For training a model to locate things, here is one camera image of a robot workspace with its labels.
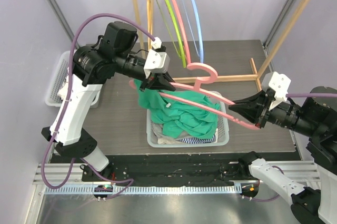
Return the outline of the yellow plastic hanger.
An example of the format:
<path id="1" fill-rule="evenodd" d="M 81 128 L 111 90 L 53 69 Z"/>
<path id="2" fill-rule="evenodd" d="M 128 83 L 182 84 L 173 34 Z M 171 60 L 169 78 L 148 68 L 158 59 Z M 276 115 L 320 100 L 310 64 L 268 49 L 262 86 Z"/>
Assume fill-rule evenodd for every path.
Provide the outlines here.
<path id="1" fill-rule="evenodd" d="M 147 9 L 147 30 L 153 34 L 153 0 L 146 0 Z"/>

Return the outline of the lime green hanger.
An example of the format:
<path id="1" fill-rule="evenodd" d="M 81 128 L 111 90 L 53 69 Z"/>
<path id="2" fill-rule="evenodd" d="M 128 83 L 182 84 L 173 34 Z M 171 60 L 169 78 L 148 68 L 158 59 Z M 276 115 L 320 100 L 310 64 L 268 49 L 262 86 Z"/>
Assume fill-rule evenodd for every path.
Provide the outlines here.
<path id="1" fill-rule="evenodd" d="M 175 40 L 173 38 L 173 35 L 170 31 L 170 28 L 169 28 L 169 25 L 168 25 L 168 21 L 166 20 L 166 17 L 164 16 L 164 12 L 162 10 L 162 8 L 160 7 L 160 4 L 158 2 L 158 0 L 155 0 L 156 3 L 157 3 L 157 6 L 158 6 L 158 9 L 160 11 L 160 14 L 161 14 L 161 17 L 162 17 L 162 20 L 165 24 L 165 27 L 168 31 L 168 34 L 171 38 L 171 42 L 175 48 L 175 51 L 178 55 L 178 57 L 180 58 L 181 62 L 182 62 L 182 66 L 183 68 L 186 68 L 186 58 L 185 58 L 185 50 L 184 50 L 184 47 L 183 47 L 183 42 L 182 42 L 182 38 L 181 38 L 181 33 L 180 33 L 180 30 L 179 30 L 179 27 L 178 27 L 178 23 L 177 23 L 177 20 L 176 20 L 176 17 L 175 17 L 175 14 L 173 13 L 173 7 L 172 7 L 172 4 L 170 2 L 170 0 L 164 0 L 164 3 L 166 5 L 166 8 L 167 8 L 167 11 L 168 11 L 168 14 L 170 16 L 170 20 L 173 24 L 173 28 L 174 28 L 174 31 L 175 31 L 175 34 L 176 34 L 176 38 L 177 38 L 177 44 L 175 43 Z"/>

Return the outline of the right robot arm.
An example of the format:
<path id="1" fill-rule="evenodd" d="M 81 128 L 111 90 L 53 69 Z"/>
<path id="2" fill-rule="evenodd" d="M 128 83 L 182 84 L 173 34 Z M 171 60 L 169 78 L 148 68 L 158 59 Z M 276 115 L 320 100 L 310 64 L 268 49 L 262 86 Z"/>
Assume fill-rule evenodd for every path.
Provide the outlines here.
<path id="1" fill-rule="evenodd" d="M 304 186 L 287 177 L 252 151 L 239 158 L 238 173 L 243 179 L 262 180 L 290 206 L 299 223 L 336 223 L 336 89 L 317 86 L 310 93 L 287 94 L 276 103 L 271 87 L 241 100 L 229 109 L 261 129 L 267 123 L 308 139 L 298 153 L 313 161 L 320 188 Z"/>

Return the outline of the light blue hanger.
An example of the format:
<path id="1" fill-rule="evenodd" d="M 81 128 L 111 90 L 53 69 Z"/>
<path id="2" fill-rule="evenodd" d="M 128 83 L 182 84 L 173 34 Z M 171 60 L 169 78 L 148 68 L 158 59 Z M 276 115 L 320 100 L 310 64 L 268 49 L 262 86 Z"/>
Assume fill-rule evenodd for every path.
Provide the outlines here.
<path id="1" fill-rule="evenodd" d="M 203 44 L 202 29 L 201 29 L 201 22 L 200 22 L 198 7 L 197 7 L 197 4 L 196 4 L 195 0 L 190 0 L 190 1 L 191 1 L 193 14 L 194 14 L 194 18 L 195 18 L 197 39 L 194 36 L 192 24 L 191 24 L 191 21 L 189 19 L 189 14 L 188 14 L 187 9 L 186 9 L 185 1 L 181 0 L 182 5 L 183 5 L 183 9 L 184 9 L 184 13 L 185 13 L 185 16 L 186 16 L 187 24 L 189 26 L 190 33 L 192 35 L 192 41 L 193 41 L 193 44 L 194 44 L 196 54 L 199 57 L 200 63 L 204 63 L 204 44 Z"/>

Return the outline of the green tank top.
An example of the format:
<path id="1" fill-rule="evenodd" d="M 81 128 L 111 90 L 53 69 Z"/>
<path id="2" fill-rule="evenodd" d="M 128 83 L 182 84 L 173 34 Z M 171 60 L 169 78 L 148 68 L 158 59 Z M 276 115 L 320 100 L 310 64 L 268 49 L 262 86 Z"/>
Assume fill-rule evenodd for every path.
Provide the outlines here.
<path id="1" fill-rule="evenodd" d="M 210 139 L 216 132 L 218 116 L 212 112 L 160 95 L 157 90 L 137 90 L 138 104 L 151 113 L 151 121 L 162 126 L 165 136 L 178 138 L 183 132 Z"/>

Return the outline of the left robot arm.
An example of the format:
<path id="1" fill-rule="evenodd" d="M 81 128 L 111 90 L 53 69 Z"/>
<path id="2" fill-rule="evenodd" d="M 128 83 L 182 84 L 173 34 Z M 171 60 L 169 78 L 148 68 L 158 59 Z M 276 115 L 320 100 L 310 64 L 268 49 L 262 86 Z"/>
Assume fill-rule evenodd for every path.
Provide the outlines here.
<path id="1" fill-rule="evenodd" d="M 138 39 L 134 26 L 115 21 L 109 23 L 104 35 L 92 46 L 82 46 L 73 55 L 72 72 L 68 75 L 71 90 L 63 98 L 57 118 L 42 135 L 56 143 L 59 155 L 82 158 L 94 170 L 100 181 L 112 178 L 112 164 L 97 145 L 97 141 L 83 129 L 83 123 L 94 98 L 108 79 L 116 73 L 139 80 L 139 89 L 175 91 L 168 74 L 169 56 L 156 38 L 145 59 L 132 51 Z"/>

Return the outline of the grey tank top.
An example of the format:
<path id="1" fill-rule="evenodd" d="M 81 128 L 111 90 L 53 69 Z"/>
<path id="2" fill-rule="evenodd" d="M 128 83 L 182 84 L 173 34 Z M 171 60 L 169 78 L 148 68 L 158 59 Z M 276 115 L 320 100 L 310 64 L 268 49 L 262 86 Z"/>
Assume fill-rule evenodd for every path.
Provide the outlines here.
<path id="1" fill-rule="evenodd" d="M 161 124 L 152 123 L 152 130 L 154 134 L 156 135 L 157 139 L 161 140 L 169 140 L 170 138 L 163 133 L 163 127 Z"/>

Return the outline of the coral pink hanger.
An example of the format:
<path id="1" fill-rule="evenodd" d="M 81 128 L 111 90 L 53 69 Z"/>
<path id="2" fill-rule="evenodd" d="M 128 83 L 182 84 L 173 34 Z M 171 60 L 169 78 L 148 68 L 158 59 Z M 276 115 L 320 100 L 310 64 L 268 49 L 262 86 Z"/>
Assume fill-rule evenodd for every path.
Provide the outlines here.
<path id="1" fill-rule="evenodd" d="M 183 42 L 184 42 L 184 51 L 185 51 L 185 59 L 186 59 L 186 64 L 190 64 L 191 63 L 191 55 L 190 55 L 190 48 L 188 45 L 188 41 L 187 41 L 187 37 L 186 37 L 186 32 L 185 32 L 185 28 L 184 28 L 184 23 L 181 17 L 181 13 L 180 13 L 180 9 L 178 7 L 178 4 L 176 2 L 176 0 L 171 0 L 173 3 L 173 7 L 177 16 L 177 20 L 180 26 L 180 30 L 181 30 L 181 36 L 183 38 Z"/>

